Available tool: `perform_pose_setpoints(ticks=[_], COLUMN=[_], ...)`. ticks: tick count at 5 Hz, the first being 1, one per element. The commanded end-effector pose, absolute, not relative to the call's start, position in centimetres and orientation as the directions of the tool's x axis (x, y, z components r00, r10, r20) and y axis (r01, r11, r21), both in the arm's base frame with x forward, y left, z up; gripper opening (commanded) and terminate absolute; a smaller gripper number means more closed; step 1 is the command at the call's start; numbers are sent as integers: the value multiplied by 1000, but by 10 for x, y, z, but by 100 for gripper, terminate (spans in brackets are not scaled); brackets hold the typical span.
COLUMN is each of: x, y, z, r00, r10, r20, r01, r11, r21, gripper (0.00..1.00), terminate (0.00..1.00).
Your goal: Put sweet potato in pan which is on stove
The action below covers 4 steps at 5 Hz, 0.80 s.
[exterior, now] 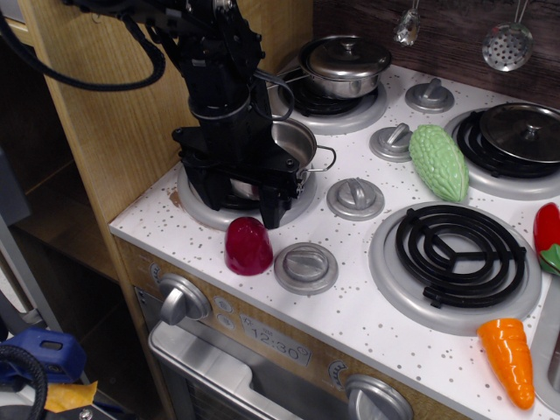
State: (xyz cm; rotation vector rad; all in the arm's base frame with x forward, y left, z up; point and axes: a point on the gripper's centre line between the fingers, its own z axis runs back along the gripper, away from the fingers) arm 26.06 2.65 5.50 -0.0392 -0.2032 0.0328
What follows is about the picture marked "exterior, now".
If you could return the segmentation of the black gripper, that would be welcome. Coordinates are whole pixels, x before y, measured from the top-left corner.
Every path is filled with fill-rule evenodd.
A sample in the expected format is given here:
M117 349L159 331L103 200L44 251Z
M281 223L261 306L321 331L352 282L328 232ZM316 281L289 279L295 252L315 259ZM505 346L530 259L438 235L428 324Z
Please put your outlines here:
M209 108L191 98L188 105L199 125L175 129L172 137L181 147L179 155L188 180L202 202L219 211L232 195L233 169L270 133L270 99L267 94L252 94L239 108ZM278 228L292 201L286 189L260 186L263 225Z

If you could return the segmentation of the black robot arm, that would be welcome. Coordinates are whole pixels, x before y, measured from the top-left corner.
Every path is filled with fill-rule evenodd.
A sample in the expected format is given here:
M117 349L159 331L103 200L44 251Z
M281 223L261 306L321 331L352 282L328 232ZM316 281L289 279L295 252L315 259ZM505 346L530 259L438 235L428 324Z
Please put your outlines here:
M300 193L304 165L273 138L290 114L274 116L267 86L288 85L259 68L261 37L235 1L75 1L84 12L116 18L148 53L149 78L106 85L123 91L153 83L169 59L184 78L196 128L176 129L174 140L191 185L202 202L221 209L232 183L255 186L266 228L278 228Z

